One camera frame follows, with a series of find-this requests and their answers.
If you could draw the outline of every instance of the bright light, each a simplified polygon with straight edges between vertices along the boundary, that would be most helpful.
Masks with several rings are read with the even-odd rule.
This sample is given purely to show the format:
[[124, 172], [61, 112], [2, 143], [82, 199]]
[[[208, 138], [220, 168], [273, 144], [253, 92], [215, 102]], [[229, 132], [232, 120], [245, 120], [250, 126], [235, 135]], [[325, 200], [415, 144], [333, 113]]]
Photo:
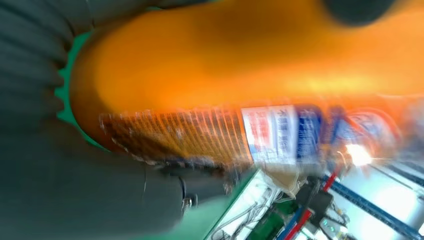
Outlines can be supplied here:
[[373, 159], [370, 154], [367, 152], [365, 147], [357, 144], [348, 144], [346, 145], [347, 152], [352, 157], [352, 162], [356, 166], [364, 166], [370, 164]]

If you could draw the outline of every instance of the blue and white label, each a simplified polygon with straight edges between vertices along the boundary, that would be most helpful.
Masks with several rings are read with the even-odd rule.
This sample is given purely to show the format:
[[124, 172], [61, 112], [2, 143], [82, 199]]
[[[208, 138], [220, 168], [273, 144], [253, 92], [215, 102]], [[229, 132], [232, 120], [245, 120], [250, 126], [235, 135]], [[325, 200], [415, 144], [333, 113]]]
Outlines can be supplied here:
[[372, 109], [350, 112], [346, 118], [351, 123], [342, 120], [337, 128], [337, 144], [357, 144], [367, 146], [369, 143], [378, 142], [382, 146], [394, 146], [396, 139], [390, 128], [388, 116], [384, 112]]
[[278, 105], [241, 110], [253, 161], [291, 164], [317, 160], [322, 114], [315, 106]]

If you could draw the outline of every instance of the blue metal rail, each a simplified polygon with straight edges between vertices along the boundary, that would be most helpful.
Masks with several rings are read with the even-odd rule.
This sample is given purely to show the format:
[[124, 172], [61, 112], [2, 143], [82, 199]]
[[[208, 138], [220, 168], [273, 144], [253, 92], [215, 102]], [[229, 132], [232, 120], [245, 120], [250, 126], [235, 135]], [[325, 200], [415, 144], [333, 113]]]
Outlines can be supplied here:
[[408, 226], [404, 222], [390, 215], [383, 209], [379, 208], [375, 204], [366, 200], [362, 196], [358, 195], [356, 192], [350, 190], [349, 188], [343, 186], [338, 182], [334, 182], [331, 186], [331, 189], [346, 198], [348, 201], [352, 202], [365, 212], [372, 215], [374, 218], [382, 221], [387, 226], [391, 227], [396, 232], [407, 237], [409, 240], [424, 240], [424, 237], [418, 233], [417, 230]]
[[422, 174], [424, 174], [424, 167], [422, 167], [420, 165], [417, 165], [417, 164], [415, 164], [413, 162], [409, 162], [409, 161], [402, 162], [402, 164], [403, 165], [406, 165], [406, 166], [408, 166], [408, 167], [410, 167], [410, 168], [412, 168], [414, 170], [417, 170], [418, 172], [420, 172]]
[[416, 183], [416, 184], [418, 184], [418, 185], [420, 185], [421, 187], [424, 188], [424, 179], [417, 177], [415, 175], [412, 175], [412, 174], [410, 174], [410, 173], [408, 173], [404, 170], [401, 170], [401, 169], [399, 169], [399, 168], [397, 168], [393, 165], [386, 166], [386, 168], [392, 170], [393, 172], [401, 175], [402, 177], [408, 179], [409, 181], [414, 182], [414, 183]]

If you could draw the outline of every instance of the cable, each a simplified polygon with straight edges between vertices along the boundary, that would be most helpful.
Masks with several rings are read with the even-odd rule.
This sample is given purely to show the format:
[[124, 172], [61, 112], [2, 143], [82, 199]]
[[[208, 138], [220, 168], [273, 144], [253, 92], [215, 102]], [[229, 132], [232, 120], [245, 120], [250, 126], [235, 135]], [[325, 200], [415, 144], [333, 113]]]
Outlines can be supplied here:
[[268, 207], [267, 204], [259, 205], [257, 207], [254, 207], [252, 211], [248, 213], [247, 218], [243, 221], [242, 224], [240, 224], [237, 229], [234, 231], [234, 233], [231, 235], [230, 240], [235, 240], [237, 236], [242, 232], [244, 228], [253, 229], [249, 227], [250, 224], [259, 222], [261, 219], [255, 219], [258, 215], [260, 215], [261, 211]]
[[[342, 169], [341, 166], [337, 167], [334, 170], [334, 172], [331, 174], [331, 176], [328, 178], [327, 182], [325, 183], [324, 187], [322, 188], [322, 190], [324, 192], [327, 192], [329, 190], [329, 188], [331, 187], [331, 185], [336, 180], [337, 175], [339, 174], [339, 172], [340, 172], [341, 169]], [[298, 223], [290, 230], [290, 232], [287, 234], [287, 236], [284, 238], [284, 240], [291, 240], [293, 238], [293, 236], [297, 232], [300, 231], [300, 229], [306, 223], [306, 221], [309, 219], [309, 217], [311, 216], [311, 214], [312, 214], [311, 211], [306, 210], [304, 216], [300, 218], [300, 220], [298, 221]]]
[[287, 198], [281, 199], [279, 201], [274, 201], [274, 203], [282, 204], [282, 203], [293, 201], [293, 200], [296, 200], [296, 198], [295, 197], [287, 197]]
[[321, 181], [317, 180], [315, 182], [315, 185], [312, 188], [312, 191], [310, 192], [305, 205], [303, 206], [303, 210], [300, 214], [300, 218], [304, 218], [305, 215], [307, 214], [307, 212], [309, 211], [308, 208], [311, 205], [312, 199], [315, 198], [315, 196], [318, 194], [318, 191], [320, 190], [320, 186], [321, 186]]
[[279, 193], [277, 194], [277, 197], [276, 197], [276, 198], [275, 198], [275, 200], [274, 200], [274, 203], [275, 203], [276, 201], [281, 200], [281, 199], [283, 198], [283, 196], [284, 196], [284, 192], [283, 192], [283, 191], [279, 191]]
[[333, 210], [333, 211], [337, 214], [337, 216], [343, 220], [343, 222], [344, 222], [345, 224], [348, 224], [348, 223], [350, 223], [350, 222], [351, 222], [351, 219], [350, 219], [350, 218], [349, 218], [349, 216], [345, 213], [346, 211], [345, 211], [345, 210], [341, 210], [338, 206], [336, 206], [336, 203], [335, 203], [334, 201], [331, 203], [331, 205], [330, 205], [330, 208], [329, 208], [329, 209], [330, 209], [330, 210]]
[[[286, 192], [287, 194], [292, 194], [292, 192], [293, 192], [293, 191], [296, 189], [296, 187], [298, 187], [298, 186], [299, 186], [299, 184], [300, 184], [300, 182], [299, 182], [299, 175], [300, 175], [299, 171], [296, 171], [296, 177], [295, 177], [294, 183], [293, 183], [293, 185], [291, 186], [291, 188], [290, 188], [290, 189], [285, 189], [284, 187], [281, 187], [281, 186], [280, 186], [280, 188], [282, 188], [282, 189], [283, 189], [283, 191], [281, 191], [281, 193]], [[283, 197], [283, 195], [281, 195], [281, 197], [277, 198], [275, 201], [279, 201], [279, 200], [281, 200], [280, 198], [282, 198], [282, 197]]]
[[338, 225], [340, 225], [340, 226], [343, 226], [343, 227], [347, 227], [346, 226], [346, 221], [343, 219], [343, 221], [344, 222], [341, 222], [341, 221], [339, 221], [339, 220], [337, 220], [337, 219], [334, 219], [334, 218], [332, 218], [331, 216], [329, 216], [329, 215], [324, 215], [324, 218], [326, 218], [327, 220], [330, 220], [331, 222], [333, 222], [333, 223], [336, 223], [336, 224], [338, 224]]
[[221, 232], [222, 232], [222, 237], [219, 240], [230, 240], [230, 237], [228, 236], [228, 234], [224, 230], [221, 230]]
[[294, 213], [294, 216], [291, 217], [290, 221], [287, 223], [287, 225], [284, 226], [283, 231], [278, 235], [277, 240], [283, 240], [284, 237], [287, 236], [287, 234], [290, 233], [291, 229], [295, 227], [296, 221], [299, 219], [302, 213], [302, 207], [297, 209], [297, 211]]
[[232, 222], [234, 222], [235, 220], [241, 218], [242, 216], [248, 214], [254, 207], [256, 207], [256, 203], [254, 205], [252, 205], [251, 207], [249, 207], [248, 209], [244, 210], [242, 213], [240, 213], [239, 215], [231, 218], [230, 220], [228, 220], [227, 222], [223, 223], [222, 225], [220, 225], [219, 227], [217, 227], [215, 229], [215, 231], [213, 231], [212, 235], [211, 235], [211, 239], [215, 240], [215, 235], [217, 234], [217, 232], [219, 232], [220, 230], [222, 230], [224, 227], [230, 225]]

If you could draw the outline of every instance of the label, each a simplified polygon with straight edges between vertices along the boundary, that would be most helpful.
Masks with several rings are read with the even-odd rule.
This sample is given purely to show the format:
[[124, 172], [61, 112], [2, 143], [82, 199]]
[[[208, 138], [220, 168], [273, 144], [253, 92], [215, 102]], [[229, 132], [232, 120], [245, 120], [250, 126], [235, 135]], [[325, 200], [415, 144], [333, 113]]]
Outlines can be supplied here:
[[241, 114], [254, 162], [295, 165], [319, 160], [322, 114], [318, 107], [251, 107]]
[[141, 160], [208, 166], [252, 164], [241, 121], [239, 109], [219, 107], [100, 117], [105, 133]]
[[243, 108], [241, 114], [254, 162], [296, 163], [299, 119], [293, 106]]
[[336, 144], [357, 144], [373, 151], [379, 146], [394, 147], [396, 125], [384, 112], [374, 109], [359, 109], [347, 113], [340, 121], [336, 133]]

